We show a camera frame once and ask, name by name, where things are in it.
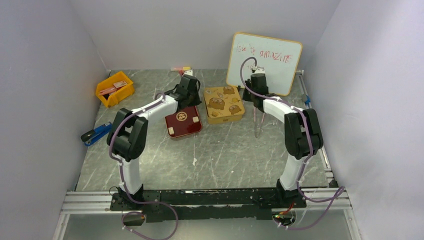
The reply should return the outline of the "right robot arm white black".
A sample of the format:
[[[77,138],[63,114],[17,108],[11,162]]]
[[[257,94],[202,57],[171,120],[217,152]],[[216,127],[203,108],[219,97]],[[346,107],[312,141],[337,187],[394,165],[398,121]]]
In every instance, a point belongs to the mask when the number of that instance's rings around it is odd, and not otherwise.
[[[265,73],[254,73],[244,80],[243,99],[252,102],[264,114],[281,121],[284,127],[284,143],[288,152],[287,162],[277,182],[275,202],[280,207],[288,207],[294,195],[301,193],[304,171],[312,156],[324,145],[317,113],[314,109],[303,109],[269,93]]]

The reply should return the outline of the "pink metal tweezers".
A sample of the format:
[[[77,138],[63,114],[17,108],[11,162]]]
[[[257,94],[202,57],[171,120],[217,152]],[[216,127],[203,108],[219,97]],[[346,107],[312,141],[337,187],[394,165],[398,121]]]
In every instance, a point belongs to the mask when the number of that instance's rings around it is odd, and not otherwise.
[[[263,126],[263,122],[264,122],[265,115],[266,115],[266,113],[263,112],[262,117],[259,120],[258,114],[259,114],[258,108],[254,107],[253,108],[253,124],[254,124],[253,129],[254,129],[255,138],[258,138],[261,135],[262,126]]]

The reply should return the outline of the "silver box lid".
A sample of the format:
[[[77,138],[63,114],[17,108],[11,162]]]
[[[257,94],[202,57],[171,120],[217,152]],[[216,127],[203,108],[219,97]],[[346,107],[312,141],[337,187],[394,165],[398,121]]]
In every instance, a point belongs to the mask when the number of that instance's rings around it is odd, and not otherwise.
[[[203,97],[207,116],[213,111],[231,115],[245,113],[242,98],[234,86],[206,87]]]

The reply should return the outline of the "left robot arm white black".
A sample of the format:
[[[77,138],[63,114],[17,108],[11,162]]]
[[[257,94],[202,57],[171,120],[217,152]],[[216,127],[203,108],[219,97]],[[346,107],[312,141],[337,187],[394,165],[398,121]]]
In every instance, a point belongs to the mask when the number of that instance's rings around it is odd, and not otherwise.
[[[200,86],[193,71],[186,70],[173,89],[157,93],[151,103],[132,110],[122,108],[116,113],[106,143],[109,157],[117,161],[119,169],[118,193],[130,210],[139,209],[145,201],[139,157],[146,146],[149,126],[186,107],[199,105]]]

